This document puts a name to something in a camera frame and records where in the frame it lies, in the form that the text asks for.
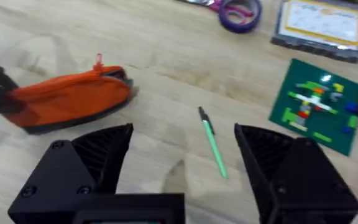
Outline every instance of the green pen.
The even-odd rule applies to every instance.
[[[224,179],[227,179],[226,169],[224,168],[223,160],[222,160],[221,154],[219,153],[219,149],[216,146],[216,142],[215,142],[215,138],[214,138],[215,131],[214,131],[214,128],[212,127],[212,123],[209,120],[208,115],[204,112],[202,107],[200,107],[200,106],[198,107],[198,112],[201,116],[201,120],[203,121],[204,129],[205,129],[206,135],[208,137],[209,144],[211,145],[212,152],[214,153],[216,163],[219,167],[219,171],[221,172],[222,177]]]

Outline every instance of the wooden table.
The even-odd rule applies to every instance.
[[[268,121],[291,58],[358,82],[358,65],[269,43],[278,1],[254,32],[232,34],[207,9],[173,0],[0,0],[0,65],[20,86],[89,70],[97,53],[122,65],[137,97],[107,118],[29,136],[0,116],[0,224],[48,145],[134,123],[119,192],[185,192],[188,223],[258,223],[234,123],[296,136]],[[229,179],[219,174],[197,106],[209,113]],[[351,157],[324,148],[358,197]]]

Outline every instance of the zipper pull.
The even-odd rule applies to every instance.
[[[93,65],[93,70],[95,72],[102,72],[102,70],[103,70],[102,54],[101,53],[96,55],[96,64]]]

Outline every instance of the tape roll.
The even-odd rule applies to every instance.
[[[254,13],[253,20],[248,23],[235,23],[231,21],[229,18],[229,14],[235,12],[228,11],[226,9],[226,6],[234,2],[239,4],[244,4],[245,6],[247,6]],[[262,16],[262,4],[260,3],[259,0],[223,0],[221,7],[219,8],[219,20],[222,26],[228,31],[238,34],[243,34],[252,31],[258,25],[261,16]]]

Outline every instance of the orange pouch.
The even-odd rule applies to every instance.
[[[65,75],[12,90],[24,107],[3,115],[28,133],[39,134],[90,122],[112,113],[131,95],[132,80],[118,66]]]

